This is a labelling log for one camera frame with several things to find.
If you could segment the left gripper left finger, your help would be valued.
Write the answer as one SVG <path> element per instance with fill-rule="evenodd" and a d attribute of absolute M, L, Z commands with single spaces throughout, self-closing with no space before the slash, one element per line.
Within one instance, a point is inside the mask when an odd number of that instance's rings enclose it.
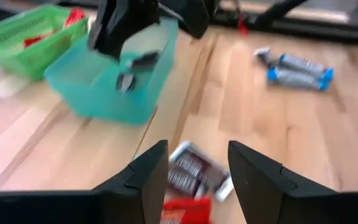
<path fill-rule="evenodd" d="M 167 176 L 168 141 L 160 140 L 94 188 L 101 224 L 159 224 Z"/>

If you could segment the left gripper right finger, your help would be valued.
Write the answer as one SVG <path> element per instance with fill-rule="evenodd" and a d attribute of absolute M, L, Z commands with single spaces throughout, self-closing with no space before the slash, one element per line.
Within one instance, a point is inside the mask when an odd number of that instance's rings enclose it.
<path fill-rule="evenodd" d="M 228 161 L 247 224 L 336 223 L 323 198 L 334 190 L 238 141 L 229 141 Z"/>

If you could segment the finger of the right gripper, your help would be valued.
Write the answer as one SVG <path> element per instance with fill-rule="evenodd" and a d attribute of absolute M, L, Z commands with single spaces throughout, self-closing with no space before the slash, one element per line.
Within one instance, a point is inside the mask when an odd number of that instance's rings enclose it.
<path fill-rule="evenodd" d="M 181 30 L 200 39 L 219 3 L 220 0 L 159 0 L 159 10 L 162 15 L 175 18 Z"/>
<path fill-rule="evenodd" d="M 159 22 L 158 0 L 101 0 L 87 46 L 118 60 L 127 39 Z"/>

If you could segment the red KitKat candy bar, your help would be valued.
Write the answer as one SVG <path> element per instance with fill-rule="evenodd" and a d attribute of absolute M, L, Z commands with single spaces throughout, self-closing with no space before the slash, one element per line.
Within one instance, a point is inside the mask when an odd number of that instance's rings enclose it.
<path fill-rule="evenodd" d="M 211 199 L 174 198 L 163 205 L 160 224 L 211 224 Z"/>
<path fill-rule="evenodd" d="M 42 39 L 44 39 L 43 35 L 26 38 L 23 40 L 23 46 L 24 46 L 24 48 L 29 47 L 32 44 L 35 44 L 36 42 L 41 41 Z"/>
<path fill-rule="evenodd" d="M 68 17 L 65 20 L 65 27 L 68 27 L 85 17 L 85 13 L 80 8 L 71 9 Z"/>

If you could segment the white blue Hershey's candy bar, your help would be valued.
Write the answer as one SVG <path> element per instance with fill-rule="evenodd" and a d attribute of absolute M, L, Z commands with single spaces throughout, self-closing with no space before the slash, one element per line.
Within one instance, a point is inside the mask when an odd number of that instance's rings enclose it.
<path fill-rule="evenodd" d="M 331 82 L 334 78 L 334 69 L 319 63 L 290 54 L 282 54 L 279 64 L 294 70 L 305 72 L 324 82 Z"/>
<path fill-rule="evenodd" d="M 269 68 L 267 70 L 267 80 L 270 83 L 281 86 L 315 91 L 326 91 L 330 86 L 329 82 L 315 78 L 307 73 L 280 67 Z"/>

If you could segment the small red tag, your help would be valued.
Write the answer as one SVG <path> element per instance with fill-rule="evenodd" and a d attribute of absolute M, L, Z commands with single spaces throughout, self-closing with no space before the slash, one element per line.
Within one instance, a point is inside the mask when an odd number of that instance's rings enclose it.
<path fill-rule="evenodd" d="M 237 23 L 237 28 L 238 28 L 238 31 L 244 35 L 244 36 L 247 36 L 248 35 L 248 28 L 246 27 L 245 25 L 245 22 L 244 22 L 244 19 L 245 19 L 245 16 L 242 12 L 239 13 L 239 20 L 238 20 L 238 23 Z"/>

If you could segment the teal plastic bin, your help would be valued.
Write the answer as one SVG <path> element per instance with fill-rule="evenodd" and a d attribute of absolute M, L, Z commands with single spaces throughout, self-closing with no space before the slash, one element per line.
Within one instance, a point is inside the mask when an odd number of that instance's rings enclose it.
<path fill-rule="evenodd" d="M 163 17 L 124 43 L 120 59 L 90 50 L 84 35 L 45 71 L 44 77 L 78 115 L 129 124 L 149 120 L 175 60 L 178 22 Z M 149 52 L 159 52 L 154 67 L 133 70 L 131 62 Z M 135 87 L 116 90 L 120 73 L 132 73 Z"/>

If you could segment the green plastic basket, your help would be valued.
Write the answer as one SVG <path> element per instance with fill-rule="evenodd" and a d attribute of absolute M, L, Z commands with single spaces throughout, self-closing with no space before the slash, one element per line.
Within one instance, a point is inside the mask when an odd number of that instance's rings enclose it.
<path fill-rule="evenodd" d="M 0 22 L 0 67 L 30 80 L 41 80 L 45 69 L 88 33 L 88 17 L 65 27 L 71 9 L 46 4 Z M 24 48 L 23 40 L 44 39 Z"/>

